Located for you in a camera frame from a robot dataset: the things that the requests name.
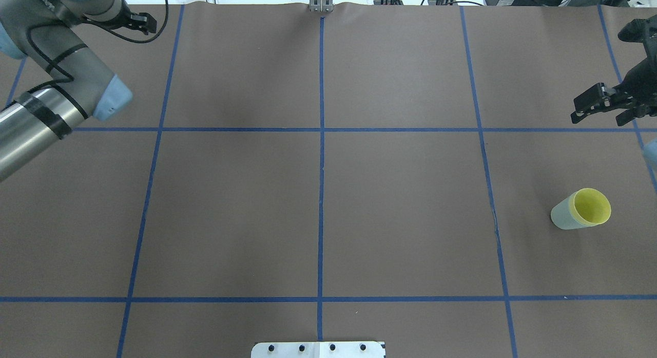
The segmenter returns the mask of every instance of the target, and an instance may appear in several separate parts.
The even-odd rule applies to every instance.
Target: sticker
[[[511,6],[515,0],[499,0],[497,6]]]

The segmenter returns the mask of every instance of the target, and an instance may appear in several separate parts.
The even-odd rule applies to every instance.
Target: plastic cup
[[[657,138],[643,147],[643,157],[652,166],[652,169],[657,172]]]
[[[574,230],[603,224],[611,214],[612,207],[602,192],[583,188],[552,208],[550,218],[559,229]]]

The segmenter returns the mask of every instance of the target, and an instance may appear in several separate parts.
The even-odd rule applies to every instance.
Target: yellow cup
[[[602,192],[583,188],[552,208],[550,218],[559,229],[574,230],[603,224],[611,215],[611,204]]]

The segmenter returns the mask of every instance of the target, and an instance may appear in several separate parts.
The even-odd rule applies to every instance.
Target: metal plate
[[[385,358],[384,342],[291,342],[258,343],[251,358]]]

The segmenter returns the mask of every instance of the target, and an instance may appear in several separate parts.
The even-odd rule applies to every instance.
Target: blue tape line
[[[131,303],[253,304],[316,303],[314,296],[291,297],[133,297]],[[568,302],[587,300],[657,300],[657,294],[471,295],[471,296],[325,296],[324,303]],[[125,303],[126,297],[4,296],[0,303]]]
[[[323,340],[324,297],[324,17],[319,19],[319,224],[317,239],[317,341]]]
[[[484,162],[484,174],[486,175],[486,186],[488,187],[488,199],[493,212],[493,222],[495,224],[495,239],[497,240],[497,261],[499,263],[499,273],[502,281],[502,291],[505,297],[505,307],[507,309],[507,325],[509,326],[509,339],[511,340],[511,353],[514,358],[518,357],[516,347],[516,334],[513,327],[513,316],[511,314],[511,303],[509,302],[509,288],[507,286],[507,272],[504,268],[504,257],[502,255],[502,241],[499,236],[499,226],[497,224],[497,213],[495,211],[495,198],[493,197],[493,185],[491,184],[490,170],[488,169],[488,155],[486,154],[486,142],[484,141],[484,130],[481,125],[481,114],[479,113],[479,98],[477,97],[477,87],[474,82],[474,70],[472,69],[472,56],[470,54],[470,42],[468,40],[468,29],[465,22],[465,11],[460,9],[460,21],[463,27],[463,41],[465,42],[465,54],[468,60],[468,71],[470,73],[470,88],[472,89],[472,101],[474,102],[474,112],[477,117],[477,128],[479,129],[479,145],[481,146],[481,158]]]
[[[368,127],[356,127],[356,128],[325,128],[327,133],[475,133],[479,131],[478,128],[403,128],[403,127],[394,127],[394,128],[368,128]]]
[[[327,296],[327,303],[504,302],[504,296]]]
[[[96,131],[159,131],[158,127],[78,127],[75,131],[95,133]],[[657,128],[494,128],[483,127],[486,133],[657,133]],[[164,127],[165,133],[321,133],[321,128],[261,128],[261,127]],[[342,127],[324,128],[325,133],[478,133],[479,128],[470,127],[427,127],[427,128],[369,128]]]
[[[615,60],[614,49],[612,48],[612,43],[609,40],[609,33],[607,31],[607,24],[605,22],[605,14],[603,14],[603,7],[601,5],[598,5],[598,16],[600,16],[600,24],[603,27],[603,34],[605,35],[605,42],[607,43],[607,50],[609,51],[609,57],[612,60],[612,65],[614,65],[614,71],[618,79],[618,83],[620,84],[623,82],[623,77],[621,76],[620,71],[618,70],[618,64]],[[636,140],[639,142],[639,147],[641,148],[641,150],[643,150],[644,147],[643,137],[641,137],[641,129],[639,128],[639,125],[636,123],[636,119],[632,121],[632,126],[633,126],[632,131],[634,131],[634,133],[636,134]],[[657,193],[657,179],[655,179],[655,174],[647,162],[646,162],[646,168],[648,169],[650,182],[652,182],[652,188]]]
[[[296,297],[133,297],[133,303],[316,303],[314,296]]]
[[[512,302],[543,302],[568,300],[657,300],[657,295],[516,295],[509,296]]]
[[[156,133],[157,127],[77,127],[76,133]]]
[[[14,94],[16,93],[16,88],[18,87],[18,81],[21,79],[21,74],[23,74],[23,68],[25,66],[26,60],[27,58],[23,58],[23,60],[21,60],[21,65],[18,66],[18,71],[16,71],[14,83],[11,85],[11,91],[9,91],[9,96],[7,97],[5,107],[7,107],[14,100]]]
[[[137,246],[136,249],[134,250],[134,260],[132,264],[132,271],[130,272],[130,284],[128,286],[128,291],[127,291],[127,301],[125,302],[124,319],[121,325],[121,334],[119,336],[119,343],[117,347],[117,358],[121,358],[121,356],[123,355],[125,332],[127,331],[127,323],[130,318],[131,300],[134,292],[134,280],[137,278],[139,255],[141,254],[141,244],[144,239],[144,229],[146,228],[146,214],[148,213],[148,204],[150,204],[150,193],[153,187],[153,178],[155,176],[155,168],[157,166],[158,154],[160,152],[160,142],[162,141],[162,129],[164,128],[164,117],[166,116],[166,107],[169,101],[169,90],[171,89],[171,79],[173,78],[173,69],[176,66],[176,53],[178,53],[178,42],[180,40],[180,30],[183,24],[184,13],[185,13],[185,5],[182,5],[180,7],[180,15],[178,16],[178,28],[176,29],[176,40],[173,43],[173,51],[171,52],[171,63],[169,64],[169,75],[166,81],[164,100],[162,101],[162,112],[160,114],[158,135],[157,138],[155,139],[155,148],[153,149],[153,159],[150,164],[150,173],[148,174],[148,186],[146,187],[146,198],[144,199],[144,208],[141,213],[141,223],[139,225]]]
[[[167,133],[318,133],[319,128],[165,127]]]
[[[614,72],[618,79],[618,83],[623,81],[623,77],[620,75],[618,70],[618,64],[615,61],[614,50],[612,49],[612,42],[609,40],[609,33],[607,32],[607,24],[605,23],[605,15],[603,14],[603,7],[598,5],[598,16],[600,16],[600,23],[603,26],[603,33],[605,34],[605,42],[607,43],[607,51],[609,51],[609,56],[612,58],[612,65],[614,66]]]
[[[4,296],[0,303],[125,303],[126,297],[84,297],[84,296]]]

